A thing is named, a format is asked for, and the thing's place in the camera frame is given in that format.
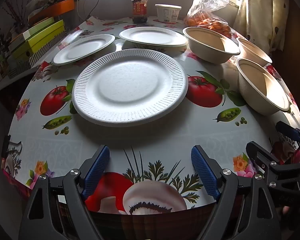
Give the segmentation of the person's right hand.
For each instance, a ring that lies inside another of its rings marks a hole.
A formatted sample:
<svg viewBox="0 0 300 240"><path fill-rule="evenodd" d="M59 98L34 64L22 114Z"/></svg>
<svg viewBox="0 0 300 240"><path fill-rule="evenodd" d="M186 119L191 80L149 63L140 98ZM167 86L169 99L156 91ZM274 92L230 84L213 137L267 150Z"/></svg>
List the person's right hand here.
<svg viewBox="0 0 300 240"><path fill-rule="evenodd" d="M288 206L284 206L282 209L282 213L286 214L289 211L289 207Z"/></svg>

